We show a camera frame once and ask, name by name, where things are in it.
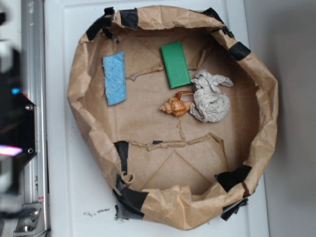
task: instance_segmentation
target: conch shell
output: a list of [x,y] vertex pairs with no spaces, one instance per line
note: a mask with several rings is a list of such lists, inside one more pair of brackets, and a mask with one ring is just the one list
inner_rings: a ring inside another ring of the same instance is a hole
[[190,110],[190,105],[194,103],[194,92],[192,91],[179,91],[175,98],[170,98],[164,103],[160,110],[175,116],[184,115]]

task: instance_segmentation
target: paper bag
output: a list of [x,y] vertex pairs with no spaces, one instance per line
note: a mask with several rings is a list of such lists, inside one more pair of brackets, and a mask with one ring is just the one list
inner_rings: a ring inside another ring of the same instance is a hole
[[[180,41],[191,78],[202,69],[229,77],[231,110],[217,123],[159,107],[170,89],[160,48]],[[108,106],[102,58],[124,51],[127,99]],[[277,81],[212,9],[106,8],[81,37],[70,76],[74,117],[114,198],[118,217],[182,230],[222,215],[253,194],[275,150]]]

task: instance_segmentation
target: green block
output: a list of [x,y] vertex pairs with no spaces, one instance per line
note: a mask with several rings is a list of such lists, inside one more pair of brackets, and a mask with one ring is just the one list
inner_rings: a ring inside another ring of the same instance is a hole
[[186,58],[181,42],[167,44],[161,47],[164,66],[167,70],[170,88],[191,84]]

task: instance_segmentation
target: white crumpled paper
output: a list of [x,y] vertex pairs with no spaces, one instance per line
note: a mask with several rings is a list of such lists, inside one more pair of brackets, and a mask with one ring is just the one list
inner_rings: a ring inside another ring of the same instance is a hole
[[191,80],[194,84],[194,103],[190,113],[202,122],[218,122],[228,113],[231,103],[225,93],[221,93],[218,85],[232,87],[233,82],[222,75],[212,75],[206,70],[199,71]]

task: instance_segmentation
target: blue light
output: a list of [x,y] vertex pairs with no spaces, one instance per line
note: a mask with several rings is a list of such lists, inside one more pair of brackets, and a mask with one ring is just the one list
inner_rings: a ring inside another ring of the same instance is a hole
[[13,89],[12,89],[12,94],[13,94],[13,95],[16,95],[16,94],[19,93],[20,91],[21,91],[20,88],[13,88]]

